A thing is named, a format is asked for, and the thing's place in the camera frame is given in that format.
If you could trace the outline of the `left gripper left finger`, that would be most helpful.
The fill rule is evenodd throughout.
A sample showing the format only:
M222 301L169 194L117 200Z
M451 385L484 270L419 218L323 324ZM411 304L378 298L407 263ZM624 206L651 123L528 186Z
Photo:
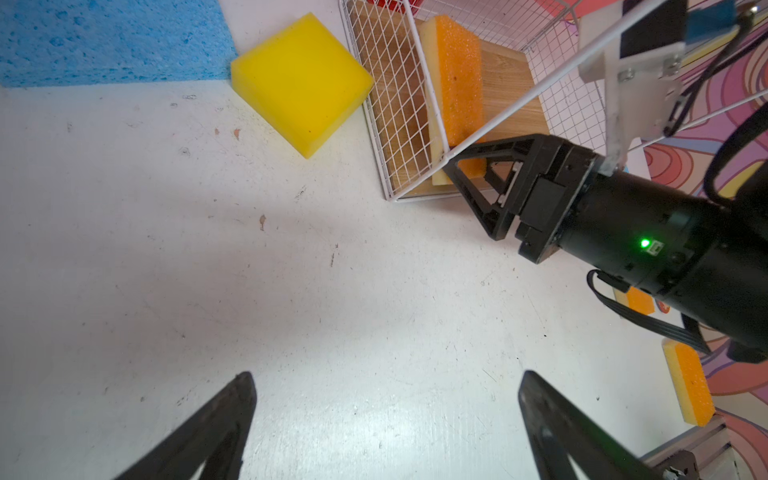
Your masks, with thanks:
M257 405L253 376L238 374L121 479L237 479Z

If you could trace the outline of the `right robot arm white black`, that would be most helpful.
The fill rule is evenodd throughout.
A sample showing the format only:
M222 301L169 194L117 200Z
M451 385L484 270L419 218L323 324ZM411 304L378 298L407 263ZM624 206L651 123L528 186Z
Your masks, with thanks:
M680 325L603 304L631 323L706 352L702 328L726 335L728 357L767 358L767 170L760 167L734 198L718 193L721 170L767 129L767 111L750 115L710 163L703 197L625 173L603 175L603 159L565 139L534 134L475 144L497 194L488 201L451 160L445 173L488 236L513 233L520 254L539 263L557 250L586 262L589 282L636 288L677 310Z

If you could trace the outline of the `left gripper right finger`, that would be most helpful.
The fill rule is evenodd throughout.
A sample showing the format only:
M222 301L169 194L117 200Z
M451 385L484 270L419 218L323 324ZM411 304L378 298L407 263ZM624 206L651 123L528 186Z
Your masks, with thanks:
M541 479L657 479L659 476L538 373L522 376L518 401Z

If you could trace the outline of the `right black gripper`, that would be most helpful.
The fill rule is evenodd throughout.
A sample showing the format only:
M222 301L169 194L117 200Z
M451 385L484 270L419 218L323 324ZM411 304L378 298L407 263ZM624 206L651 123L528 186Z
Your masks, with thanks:
M487 182L492 164L522 163L517 179L491 173L499 194L490 203L472 183ZM470 145L442 169L469 205L487 235L506 238L513 220L519 254L540 263L557 250L555 236L583 185L600 166L600 155L559 137L531 134Z

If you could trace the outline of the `orange sponge with pale back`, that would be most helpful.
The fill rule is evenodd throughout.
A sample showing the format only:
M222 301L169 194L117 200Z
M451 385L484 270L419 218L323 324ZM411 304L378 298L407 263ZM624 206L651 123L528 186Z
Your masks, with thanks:
M418 27L440 110L427 107L431 162L485 124L482 49L479 38L446 15Z

